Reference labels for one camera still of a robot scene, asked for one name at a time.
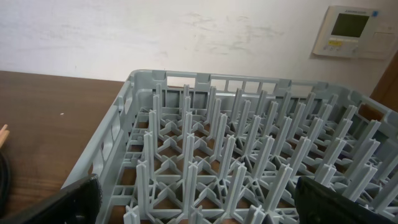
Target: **dark lcd screen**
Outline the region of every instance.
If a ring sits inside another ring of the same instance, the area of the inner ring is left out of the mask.
[[[345,37],[360,37],[368,19],[369,16],[340,13],[331,34]]]

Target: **black cable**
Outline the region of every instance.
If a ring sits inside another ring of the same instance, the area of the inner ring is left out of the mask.
[[[4,214],[7,197],[10,190],[11,173],[8,161],[0,151],[0,217]]]

